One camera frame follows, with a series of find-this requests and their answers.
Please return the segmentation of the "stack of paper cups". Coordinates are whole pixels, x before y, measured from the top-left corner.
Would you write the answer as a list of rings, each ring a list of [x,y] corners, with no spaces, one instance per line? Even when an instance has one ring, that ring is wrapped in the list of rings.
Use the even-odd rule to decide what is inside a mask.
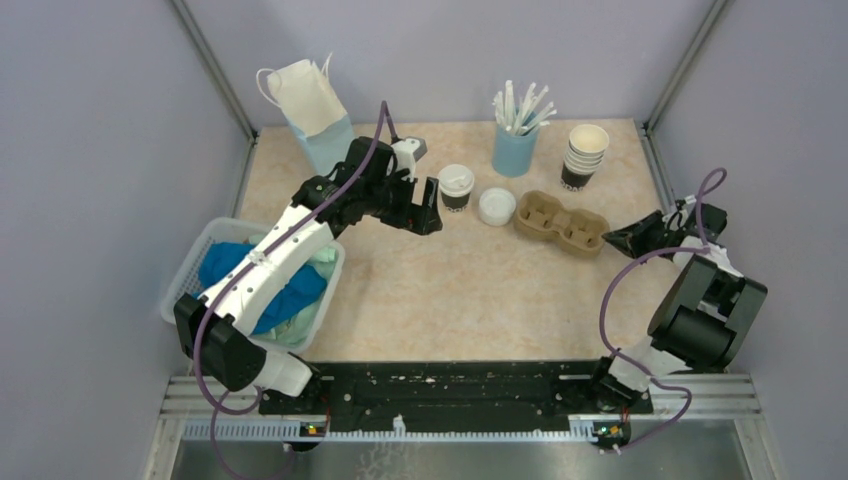
[[[574,127],[568,139],[560,181],[569,191],[581,191],[599,170],[610,138],[606,130],[594,124]]]

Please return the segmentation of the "white wrapped straws bundle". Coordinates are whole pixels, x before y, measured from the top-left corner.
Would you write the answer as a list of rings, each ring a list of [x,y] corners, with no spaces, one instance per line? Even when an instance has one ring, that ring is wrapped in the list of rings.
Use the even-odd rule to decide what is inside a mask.
[[[551,118],[558,113],[553,101],[542,104],[548,92],[547,85],[537,92],[537,84],[533,82],[523,95],[519,95],[513,81],[507,80],[504,88],[492,99],[498,128],[513,137],[525,137],[548,126]]]

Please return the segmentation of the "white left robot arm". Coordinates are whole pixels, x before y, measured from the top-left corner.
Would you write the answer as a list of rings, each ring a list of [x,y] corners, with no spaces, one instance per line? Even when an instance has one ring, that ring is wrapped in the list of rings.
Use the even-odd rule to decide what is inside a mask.
[[[270,232],[223,279],[183,294],[173,311],[184,353],[230,391],[258,387],[282,394],[297,413],[319,404],[315,370],[296,355],[254,343],[250,336],[273,298],[322,248],[364,216],[417,235],[442,228],[438,181],[426,180],[421,204],[412,197],[424,140],[390,144],[361,136],[327,176],[306,180]]]

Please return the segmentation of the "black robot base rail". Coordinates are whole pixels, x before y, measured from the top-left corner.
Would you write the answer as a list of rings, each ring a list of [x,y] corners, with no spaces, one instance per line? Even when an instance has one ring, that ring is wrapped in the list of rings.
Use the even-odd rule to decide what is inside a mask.
[[[265,393],[262,415],[327,417],[334,433],[565,431],[578,414],[648,414],[647,393],[608,374],[611,361],[324,362],[298,397]]]

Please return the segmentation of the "white coffee cup lid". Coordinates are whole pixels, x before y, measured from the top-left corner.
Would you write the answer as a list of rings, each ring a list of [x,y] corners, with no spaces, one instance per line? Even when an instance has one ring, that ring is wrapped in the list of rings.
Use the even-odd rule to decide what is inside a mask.
[[[437,176],[440,191],[451,197],[469,194],[475,183],[471,169],[462,164],[450,164],[440,170]]]

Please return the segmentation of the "black paper coffee cup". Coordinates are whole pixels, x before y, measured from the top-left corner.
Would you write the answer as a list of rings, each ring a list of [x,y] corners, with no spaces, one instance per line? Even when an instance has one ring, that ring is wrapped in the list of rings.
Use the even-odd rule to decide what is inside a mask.
[[[462,189],[440,188],[440,197],[448,212],[458,213],[464,211],[468,207],[472,191],[472,186]]]

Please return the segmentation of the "mint green cloth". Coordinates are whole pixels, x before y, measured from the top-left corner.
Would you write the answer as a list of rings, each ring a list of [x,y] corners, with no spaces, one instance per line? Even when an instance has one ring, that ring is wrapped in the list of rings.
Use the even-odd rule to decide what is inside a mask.
[[[286,312],[286,303],[290,303],[291,307],[302,306],[302,309],[270,330],[253,333],[253,336],[290,349],[304,346],[336,268],[338,256],[338,250],[333,246],[324,247],[315,253],[295,274],[290,284],[275,297],[275,316],[273,307],[269,306],[262,321],[276,321],[280,314]]]

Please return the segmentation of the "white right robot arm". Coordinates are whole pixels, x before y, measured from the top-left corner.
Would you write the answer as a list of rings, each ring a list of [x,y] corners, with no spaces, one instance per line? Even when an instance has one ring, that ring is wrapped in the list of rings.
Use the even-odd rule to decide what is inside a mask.
[[[600,360],[586,385],[589,404],[612,412],[645,392],[654,376],[711,372],[726,367],[741,348],[768,289],[732,266],[718,237],[725,210],[710,204],[690,212],[680,200],[673,214],[655,211],[603,234],[619,252],[638,259],[660,250],[680,273],[637,344]]]

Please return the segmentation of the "blue cloth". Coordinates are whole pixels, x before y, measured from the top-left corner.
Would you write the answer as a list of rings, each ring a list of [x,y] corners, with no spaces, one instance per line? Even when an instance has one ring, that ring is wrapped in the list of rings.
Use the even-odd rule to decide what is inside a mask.
[[[219,282],[236,267],[251,249],[252,245],[247,243],[212,244],[198,269],[200,287],[190,293],[197,298],[203,290]],[[336,250],[332,247],[325,247],[316,252],[268,304],[252,334],[266,334],[316,303],[326,290],[329,278],[329,274],[322,273],[321,270],[324,267],[333,270],[336,256]]]

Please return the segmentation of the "stack of white cup lids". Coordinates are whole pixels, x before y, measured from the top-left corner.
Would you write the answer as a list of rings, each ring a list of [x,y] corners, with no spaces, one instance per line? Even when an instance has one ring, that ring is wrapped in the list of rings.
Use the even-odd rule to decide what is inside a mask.
[[[515,196],[499,187],[486,189],[478,201],[478,216],[483,223],[493,227],[505,226],[517,207]]]

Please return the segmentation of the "blue cylindrical straw holder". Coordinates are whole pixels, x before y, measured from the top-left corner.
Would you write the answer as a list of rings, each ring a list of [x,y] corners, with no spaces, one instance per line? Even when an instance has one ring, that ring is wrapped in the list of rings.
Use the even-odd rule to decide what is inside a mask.
[[[501,176],[516,178],[530,170],[539,132],[512,135],[498,127],[495,134],[492,167]]]

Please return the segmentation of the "light blue paper bag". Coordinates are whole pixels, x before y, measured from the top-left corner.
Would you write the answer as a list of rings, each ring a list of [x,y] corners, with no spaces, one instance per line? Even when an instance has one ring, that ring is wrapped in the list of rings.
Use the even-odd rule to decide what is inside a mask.
[[[281,111],[318,175],[330,174],[355,138],[328,69],[328,62],[303,59],[279,69],[261,68],[255,74],[260,94]]]

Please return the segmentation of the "brown cardboard cup carrier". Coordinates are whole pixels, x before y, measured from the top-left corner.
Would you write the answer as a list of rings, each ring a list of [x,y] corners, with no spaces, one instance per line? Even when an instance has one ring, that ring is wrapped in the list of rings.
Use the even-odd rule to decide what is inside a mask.
[[[610,232],[608,221],[585,209],[567,209],[557,198],[539,190],[526,192],[514,213],[514,228],[529,239],[556,245],[583,259],[596,258]]]

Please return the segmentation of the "white plastic basket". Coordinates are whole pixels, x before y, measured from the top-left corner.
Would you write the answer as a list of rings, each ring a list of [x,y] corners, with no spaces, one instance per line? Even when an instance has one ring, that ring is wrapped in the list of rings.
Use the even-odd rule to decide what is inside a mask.
[[[198,269],[203,257],[206,255],[212,244],[220,242],[257,244],[270,230],[271,227],[269,225],[229,217],[220,217],[210,221],[195,240],[193,246],[189,250],[182,265],[172,280],[165,298],[160,304],[162,318],[166,322],[173,324],[175,322],[174,305],[176,302],[183,294],[191,294],[191,290],[200,287],[200,282],[197,277]],[[299,348],[290,349],[269,341],[255,338],[254,336],[251,337],[252,341],[268,350],[289,351],[295,354],[305,352],[312,344],[316,333],[322,326],[324,317],[329,310],[329,306],[332,303],[345,262],[346,252],[341,244],[332,242],[327,246],[333,246],[338,250],[338,261],[325,296],[323,297],[323,301],[320,304],[315,323],[309,333],[307,343]]]

